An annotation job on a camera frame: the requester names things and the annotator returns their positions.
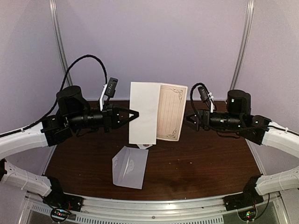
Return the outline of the grey envelope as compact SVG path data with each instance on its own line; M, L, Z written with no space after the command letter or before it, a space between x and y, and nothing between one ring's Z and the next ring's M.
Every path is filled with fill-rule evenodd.
M142 189L149 151L124 146L112 159L113 184Z

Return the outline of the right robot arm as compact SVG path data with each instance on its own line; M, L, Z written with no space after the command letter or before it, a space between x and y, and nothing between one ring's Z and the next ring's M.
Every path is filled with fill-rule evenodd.
M251 95L242 90L229 90L226 112L217 111L211 92L202 84L192 87L190 95L197 89L201 101L208 109L198 110L193 98L190 99L194 111L194 122L198 129L215 131L220 137L244 138L257 145L279 149L292 156L299 156L299 134L283 127L271 119L251 114ZM299 169L293 168L273 175L251 177L240 194L240 203L251 205L257 195L263 196L276 191L297 189Z

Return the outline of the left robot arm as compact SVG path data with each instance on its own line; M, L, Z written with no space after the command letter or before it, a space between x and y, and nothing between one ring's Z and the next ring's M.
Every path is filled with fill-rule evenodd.
M39 194L57 207L63 207L67 196L56 178L35 175L18 168L6 157L34 148L58 145L83 129L93 132L103 128L107 133L138 118L139 112L103 104L91 108L77 85L59 91L56 100L57 114L47 115L36 124L1 134L0 182Z

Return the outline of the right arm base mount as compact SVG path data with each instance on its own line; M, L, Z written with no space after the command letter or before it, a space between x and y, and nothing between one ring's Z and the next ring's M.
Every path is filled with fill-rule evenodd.
M237 210L238 217L244 222L253 222L258 217L256 206L263 202L263 196L259 195L255 189L259 177L261 175L251 177L242 193L223 198L226 211Z

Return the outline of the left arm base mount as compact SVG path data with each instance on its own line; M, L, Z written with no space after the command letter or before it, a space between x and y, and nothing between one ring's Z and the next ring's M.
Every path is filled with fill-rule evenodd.
M43 203L51 208L50 218L56 223L66 221L72 211L81 211L83 198L64 193L57 178L47 177L50 181L51 192L43 196Z

